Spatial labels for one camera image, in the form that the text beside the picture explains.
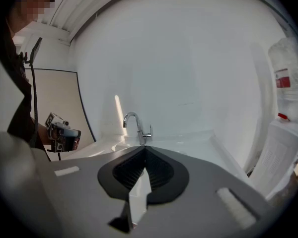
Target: person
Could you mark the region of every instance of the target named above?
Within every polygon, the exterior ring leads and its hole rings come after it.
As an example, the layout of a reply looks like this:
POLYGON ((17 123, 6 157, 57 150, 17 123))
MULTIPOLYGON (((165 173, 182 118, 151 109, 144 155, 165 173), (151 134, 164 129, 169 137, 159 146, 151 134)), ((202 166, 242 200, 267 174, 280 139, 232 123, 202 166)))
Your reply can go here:
MULTIPOLYGON (((50 2, 54 0, 15 0, 8 11, 4 21, 0 25, 0 60, 6 68, 11 79, 24 95, 20 106, 15 112, 8 128, 8 133, 20 137, 29 142, 34 132, 34 119, 31 118, 31 85, 25 75, 22 56, 16 53, 16 47, 12 38, 22 28, 37 19, 44 13, 50 2)), ((50 145, 51 140, 45 126, 39 124, 36 136, 35 148, 45 150, 44 145, 50 145)), ((78 139, 75 140, 73 150, 78 147, 78 139)))

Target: white wall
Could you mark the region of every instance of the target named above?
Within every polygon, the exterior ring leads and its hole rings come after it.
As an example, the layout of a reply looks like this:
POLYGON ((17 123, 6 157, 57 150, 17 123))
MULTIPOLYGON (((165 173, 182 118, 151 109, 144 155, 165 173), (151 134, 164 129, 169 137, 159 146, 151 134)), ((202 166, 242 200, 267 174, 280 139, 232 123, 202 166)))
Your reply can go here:
MULTIPOLYGON (((32 85, 31 70, 26 70, 26 76, 32 85)), ((35 82, 38 103, 39 123, 44 125, 50 112, 54 112, 63 119, 69 121, 70 127, 81 131, 81 138, 78 150, 94 142, 88 128, 85 115, 80 102, 76 73, 55 71, 55 70, 35 70, 35 82)), ((32 93, 32 111, 34 117, 34 98, 32 93)), ((61 153, 61 157, 74 153, 61 153)), ((58 160, 56 153, 49 153, 50 159, 58 160)))
MULTIPOLYGON (((82 100, 96 139, 136 112, 155 135, 214 129, 244 167, 265 112, 251 45, 284 37, 258 0, 123 0, 77 38, 82 100)), ((267 98, 274 101, 273 93, 267 98)), ((128 134, 136 135, 129 124, 128 134)))
MULTIPOLYGON (((28 57, 30 58, 31 51, 39 37, 39 35, 28 34, 22 44, 20 52, 28 52, 28 57)), ((74 71, 72 67, 68 67, 69 50, 70 47, 68 45, 52 38, 43 37, 33 67, 74 71)))

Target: chrome faucet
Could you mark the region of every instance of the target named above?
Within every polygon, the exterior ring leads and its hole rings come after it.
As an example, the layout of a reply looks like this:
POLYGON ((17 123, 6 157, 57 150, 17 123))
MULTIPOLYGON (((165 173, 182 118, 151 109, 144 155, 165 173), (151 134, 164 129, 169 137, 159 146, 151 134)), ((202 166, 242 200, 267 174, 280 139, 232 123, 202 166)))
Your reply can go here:
POLYGON ((146 139, 152 137, 151 125, 150 125, 150 133, 144 133, 143 129, 141 128, 141 124, 140 124, 138 115, 134 112, 129 112, 124 117, 123 128, 127 128, 127 121, 129 119, 129 117, 135 117, 136 123, 137 123, 137 129, 138 129, 137 133, 138 133, 139 143, 140 143, 140 145, 144 145, 146 143, 146 139))

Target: faucet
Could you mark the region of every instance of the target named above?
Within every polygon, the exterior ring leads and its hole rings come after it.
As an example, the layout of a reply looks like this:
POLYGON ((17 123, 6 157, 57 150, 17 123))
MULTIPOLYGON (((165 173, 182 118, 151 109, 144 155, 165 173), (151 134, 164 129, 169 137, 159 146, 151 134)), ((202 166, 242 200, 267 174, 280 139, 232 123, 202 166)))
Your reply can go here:
POLYGON ((138 115, 134 112, 129 112, 124 117, 123 128, 127 128, 127 121, 129 119, 129 117, 135 117, 136 123, 137 123, 137 129, 138 129, 137 133, 138 133, 139 143, 140 143, 140 145, 144 145, 146 143, 146 139, 152 137, 151 125, 150 125, 150 133, 144 133, 143 129, 141 128, 141 124, 140 124, 138 115))

